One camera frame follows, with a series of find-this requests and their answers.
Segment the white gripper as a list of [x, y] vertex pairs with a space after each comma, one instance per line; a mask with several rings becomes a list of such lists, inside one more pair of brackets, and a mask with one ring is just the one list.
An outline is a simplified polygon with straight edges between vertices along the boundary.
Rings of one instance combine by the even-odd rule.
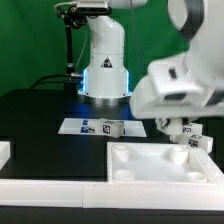
[[224, 102], [208, 104], [211, 95], [187, 74], [182, 59], [157, 60], [135, 87], [130, 109], [137, 119], [224, 116]]

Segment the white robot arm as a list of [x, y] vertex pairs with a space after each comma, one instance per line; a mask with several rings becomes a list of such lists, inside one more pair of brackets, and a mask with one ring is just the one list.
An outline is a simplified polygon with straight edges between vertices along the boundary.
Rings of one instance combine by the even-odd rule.
[[79, 93], [96, 101], [128, 96], [137, 119], [224, 115], [224, 0], [167, 0], [167, 9], [189, 49], [151, 62], [133, 92], [123, 27], [108, 16], [89, 18], [90, 63]]

